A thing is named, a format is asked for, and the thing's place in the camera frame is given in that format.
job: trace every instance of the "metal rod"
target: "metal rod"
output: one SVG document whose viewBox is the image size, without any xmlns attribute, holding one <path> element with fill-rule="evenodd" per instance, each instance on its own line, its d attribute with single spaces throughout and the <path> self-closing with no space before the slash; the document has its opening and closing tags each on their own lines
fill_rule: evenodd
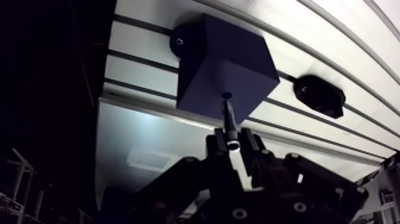
<svg viewBox="0 0 400 224">
<path fill-rule="evenodd" d="M 29 173 L 29 179 L 28 182 L 26 183 L 26 188 L 25 188 L 25 193 L 24 193 L 24 207 L 26 206 L 26 203 L 28 202 L 28 196 L 29 196 L 29 191 L 30 191 L 30 186 L 33 181 L 33 176 L 35 175 L 35 172 L 32 171 Z"/>
<path fill-rule="evenodd" d="M 99 102 L 127 108 L 130 110 L 140 111 L 143 113 L 148 113 L 151 115 L 175 120 L 189 125 L 206 128 L 209 130 L 213 130 L 214 128 L 221 127 L 223 125 L 221 121 L 216 119 L 211 119 L 209 117 L 199 116 L 197 114 L 176 110 L 174 108 L 163 107 L 162 105 L 151 104 L 150 102 L 144 102 L 140 99 L 128 99 L 128 98 L 118 97 L 115 95 L 103 94 L 103 96 L 99 98 Z M 303 147 L 311 151 L 314 151 L 316 153 L 329 155 L 331 157 L 336 157 L 342 160 L 348 160 L 357 163 L 367 164 L 370 166 L 380 167 L 380 162 L 368 158 L 363 158 L 356 155 L 330 150 L 328 148 L 319 147 L 313 144 L 285 138 L 282 136 L 273 135 L 270 133 L 259 132 L 259 131 L 252 131 L 252 132 L 264 139 L 268 139 L 274 142 L 281 142 L 288 145 Z"/>
<path fill-rule="evenodd" d="M 13 200 L 17 199 L 18 190 L 20 189 L 22 176 L 24 175 L 26 162 L 23 160 L 20 164 L 20 167 L 17 171 L 17 177 L 15 178 L 14 187 L 12 188 L 12 198 Z"/>
<path fill-rule="evenodd" d="M 227 4 L 224 4 L 219 1 L 215 0 L 193 0 L 195 2 L 198 2 L 202 5 L 206 5 L 208 7 L 211 7 L 213 9 L 219 10 L 223 13 L 226 13 L 228 15 L 231 15 L 235 18 L 238 18 L 240 20 L 243 20 L 246 23 L 249 23 L 265 32 L 268 32 L 284 41 L 287 43 L 299 48 L 300 50 L 306 52 L 307 54 L 310 54 L 314 58 L 318 59 L 322 63 L 326 64 L 327 66 L 331 67 L 333 70 L 336 70 L 346 78 L 348 78 L 350 81 L 354 82 L 356 85 L 358 85 L 360 88 L 368 92 L 370 95 L 375 97 L 378 101 L 380 101 L 382 104 L 384 104 L 387 108 L 392 110 L 395 114 L 397 114 L 400 117 L 400 111 L 394 107 L 391 103 L 389 103 L 387 100 L 385 100 L 381 95 L 379 95 L 377 92 L 375 92 L 372 88 L 370 88 L 368 85 L 366 85 L 364 82 L 359 80 L 356 76 L 351 74 L 349 71 L 345 70 L 343 67 L 338 65 L 336 62 L 332 61 L 329 59 L 327 56 L 321 54 L 320 52 L 316 51 L 314 48 L 306 45 L 305 43 L 297 40 L 291 35 L 288 35 L 287 33 L 279 30 L 278 28 L 269 25 L 268 23 L 249 15 L 248 13 L 245 13 L 241 10 L 238 10 L 236 8 L 233 8 Z"/>
<path fill-rule="evenodd" d="M 43 196 L 45 191 L 39 191 L 37 195 L 36 205 L 35 205 L 35 218 L 39 219 L 40 208 L 42 207 Z"/>
<path fill-rule="evenodd" d="M 223 101 L 224 130 L 227 137 L 227 146 L 230 150 L 240 147 L 238 141 L 238 131 L 236 130 L 235 114 L 233 107 L 228 100 Z"/>
</svg>

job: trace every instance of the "metal frame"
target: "metal frame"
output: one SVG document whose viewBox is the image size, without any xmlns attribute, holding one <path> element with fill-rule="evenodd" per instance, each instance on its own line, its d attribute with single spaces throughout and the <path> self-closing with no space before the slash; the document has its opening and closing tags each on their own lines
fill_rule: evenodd
<svg viewBox="0 0 400 224">
<path fill-rule="evenodd" d="M 216 119 L 211 119 L 208 117 L 200 116 L 197 114 L 188 113 L 186 111 L 176 110 L 171 107 L 166 107 L 162 105 L 156 105 L 151 102 L 145 102 L 141 99 L 136 98 L 126 98 L 120 97 L 117 95 L 112 95 L 104 92 L 102 96 L 99 98 L 99 102 L 103 102 L 105 104 L 110 104 L 122 108 L 126 108 L 129 110 L 135 110 L 151 115 L 155 115 L 158 117 L 163 117 L 170 120 L 175 120 L 178 122 L 186 123 L 189 125 L 194 125 L 202 128 L 206 128 L 209 130 L 213 130 L 216 127 L 222 127 L 222 122 Z M 374 160 L 370 160 L 367 158 L 362 158 L 356 155 L 351 155 L 347 153 L 338 152 L 335 150 L 330 150 L 328 148 L 319 147 L 313 144 L 309 144 L 306 142 L 301 142 L 277 135 L 273 135 L 270 133 L 253 131 L 254 134 L 259 135 L 261 138 L 268 139 L 269 141 L 284 143 L 288 145 L 293 145 L 296 147 L 307 148 L 319 154 L 328 155 L 330 157 L 339 158 L 342 160 L 353 161 L 357 163 L 367 164 L 370 166 L 380 167 L 380 163 Z"/>
<path fill-rule="evenodd" d="M 21 160 L 19 162 L 6 160 L 9 164 L 18 166 L 17 177 L 15 178 L 14 186 L 12 188 L 12 199 L 14 201 L 17 201 L 17 195 L 18 195 L 18 192 L 20 189 L 20 185 L 21 185 L 21 181 L 22 181 L 22 177 L 23 177 L 24 173 L 29 173 L 29 179 L 28 179 L 27 185 L 25 187 L 25 192 L 24 192 L 24 201 L 22 203 L 20 214 L 18 216 L 18 221 L 17 221 L 17 224 L 21 224 L 24 219 L 25 206 L 26 206 L 26 203 L 28 200 L 29 190 L 30 190 L 30 186 L 32 184 L 33 175 L 35 174 L 35 169 L 33 168 L 32 165 L 30 165 L 28 163 L 28 161 L 15 148 L 13 148 L 12 151 Z"/>
</svg>

